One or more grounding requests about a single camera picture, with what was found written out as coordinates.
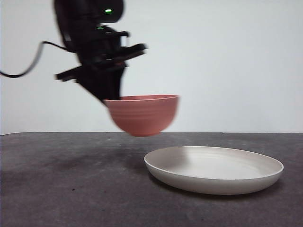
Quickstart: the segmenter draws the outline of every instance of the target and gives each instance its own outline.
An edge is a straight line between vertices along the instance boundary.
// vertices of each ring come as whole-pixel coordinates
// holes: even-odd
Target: white wall
[[[302,0],[127,0],[131,44],[123,95],[181,95],[166,131],[303,132]],[[59,43],[51,0],[1,1],[1,70],[20,73],[42,40]],[[46,46],[32,73],[1,76],[1,134],[120,131],[106,108],[54,74],[77,66]]]

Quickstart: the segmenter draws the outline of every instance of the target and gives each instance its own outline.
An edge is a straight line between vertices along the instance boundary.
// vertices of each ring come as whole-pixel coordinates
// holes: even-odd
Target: pink bowl
[[[177,95],[124,96],[104,100],[116,125],[132,136],[152,136],[169,126],[175,117]]]

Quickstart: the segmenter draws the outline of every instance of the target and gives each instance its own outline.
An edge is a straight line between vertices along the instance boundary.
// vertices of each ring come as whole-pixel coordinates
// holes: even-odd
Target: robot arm
[[[123,0],[54,0],[54,9],[63,43],[77,54],[80,67],[57,74],[57,79],[76,79],[101,102],[120,98],[125,61],[144,54],[146,46],[122,47],[117,32],[102,23],[117,22],[123,13]]]

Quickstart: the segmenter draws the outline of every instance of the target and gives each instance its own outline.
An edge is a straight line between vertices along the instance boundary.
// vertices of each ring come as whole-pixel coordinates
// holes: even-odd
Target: white ceramic plate
[[[150,173],[186,191],[217,195],[257,192],[282,174],[278,160],[254,152],[215,147],[173,147],[144,157]]]

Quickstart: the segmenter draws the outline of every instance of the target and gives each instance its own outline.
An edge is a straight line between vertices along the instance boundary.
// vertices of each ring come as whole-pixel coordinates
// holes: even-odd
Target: gray table
[[[157,148],[218,146],[280,160],[273,186],[211,196],[167,186],[143,157]],[[18,133],[1,136],[3,227],[301,227],[303,134]]]

